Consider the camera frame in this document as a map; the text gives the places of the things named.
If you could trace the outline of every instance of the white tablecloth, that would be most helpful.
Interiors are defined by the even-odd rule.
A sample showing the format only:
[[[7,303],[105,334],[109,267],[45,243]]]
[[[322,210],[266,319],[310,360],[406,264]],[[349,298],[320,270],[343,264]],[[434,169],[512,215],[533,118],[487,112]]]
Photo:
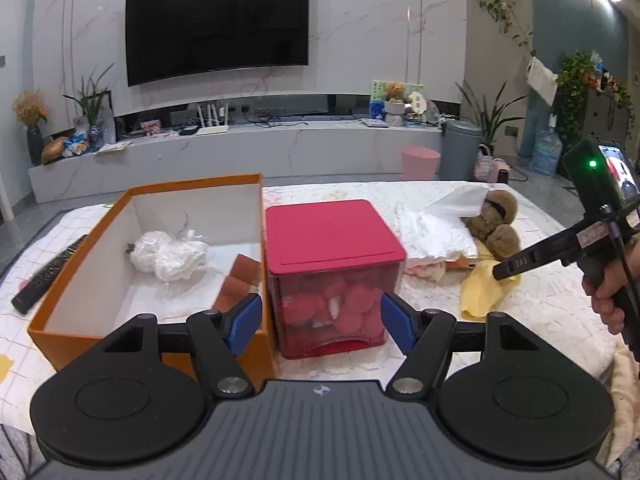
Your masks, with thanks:
[[[322,202],[327,200],[369,200],[391,227],[398,203],[427,205],[461,182],[372,182],[355,184],[312,184],[267,187],[264,206]],[[522,245],[531,245],[562,230],[562,226],[529,200],[509,189],[518,199],[514,227]],[[0,354],[13,362],[0,384],[0,422],[33,433],[29,403],[37,387],[53,369],[26,333],[33,314],[20,316],[11,305],[18,284],[55,253],[88,232],[107,210],[102,205],[76,209],[66,214],[43,238],[27,248],[0,285]],[[464,270],[450,270],[439,283],[405,276],[400,295],[416,309],[439,308],[460,316],[460,283]],[[559,262],[532,270],[500,304],[503,310],[555,346],[593,376],[609,367],[615,339],[589,308],[580,286],[577,267],[563,268]],[[361,380],[377,379],[383,386],[404,357],[389,339],[383,346],[334,356],[302,360],[280,359],[280,376],[287,379]],[[450,371],[476,361],[477,354],[454,356]]]

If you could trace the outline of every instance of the gray trash can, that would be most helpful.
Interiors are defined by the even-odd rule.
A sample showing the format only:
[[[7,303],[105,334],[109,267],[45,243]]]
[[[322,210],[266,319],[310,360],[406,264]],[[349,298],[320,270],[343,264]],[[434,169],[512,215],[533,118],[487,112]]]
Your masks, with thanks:
[[[465,121],[447,121],[440,156],[440,180],[473,180],[482,129]]]

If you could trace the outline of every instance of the black tv screen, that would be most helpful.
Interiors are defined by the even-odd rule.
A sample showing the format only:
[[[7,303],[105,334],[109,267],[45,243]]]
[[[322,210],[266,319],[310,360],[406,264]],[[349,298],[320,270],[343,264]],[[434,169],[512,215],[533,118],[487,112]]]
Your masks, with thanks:
[[[127,0],[129,86],[308,64],[309,0]]]

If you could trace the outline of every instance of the open box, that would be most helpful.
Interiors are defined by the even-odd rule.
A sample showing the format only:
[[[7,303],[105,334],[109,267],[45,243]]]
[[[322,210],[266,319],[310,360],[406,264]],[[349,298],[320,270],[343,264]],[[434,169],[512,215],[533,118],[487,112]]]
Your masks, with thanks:
[[[127,244],[153,230],[176,235],[187,218],[188,228],[207,238],[209,269],[169,285],[137,272]],[[183,322],[211,308],[238,254],[264,260],[259,174],[135,187],[111,207],[60,272],[28,333],[59,370],[136,314]],[[255,386],[275,377],[264,265],[259,282],[262,325],[239,358]],[[162,361],[194,376],[188,355],[162,354]]]

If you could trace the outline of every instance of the pink stool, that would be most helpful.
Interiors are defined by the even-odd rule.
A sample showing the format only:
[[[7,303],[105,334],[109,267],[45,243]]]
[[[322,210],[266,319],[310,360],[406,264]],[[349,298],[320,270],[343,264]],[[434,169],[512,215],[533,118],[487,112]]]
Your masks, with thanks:
[[[435,180],[440,154],[422,146],[402,150],[402,180]]]

